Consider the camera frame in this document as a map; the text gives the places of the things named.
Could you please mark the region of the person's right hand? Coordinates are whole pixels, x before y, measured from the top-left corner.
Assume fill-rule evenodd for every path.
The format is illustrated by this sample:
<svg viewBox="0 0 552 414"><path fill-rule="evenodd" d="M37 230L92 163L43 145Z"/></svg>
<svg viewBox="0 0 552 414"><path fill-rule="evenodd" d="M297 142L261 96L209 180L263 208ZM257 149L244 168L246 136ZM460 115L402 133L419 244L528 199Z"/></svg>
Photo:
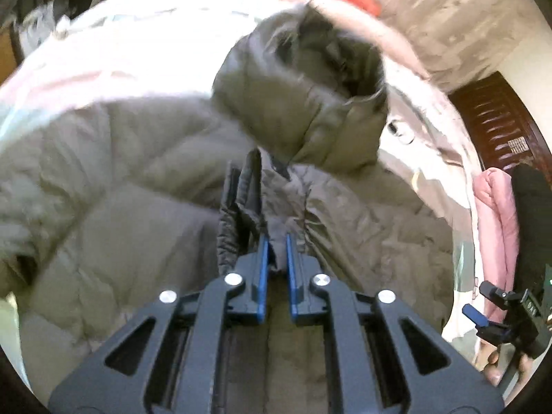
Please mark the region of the person's right hand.
<svg viewBox="0 0 552 414"><path fill-rule="evenodd" d="M484 366L483 374L493 386L497 386L506 372L510 360L505 348L497 348L491 352ZM523 388L531 378L533 360L522 353L516 361L515 386Z"/></svg>

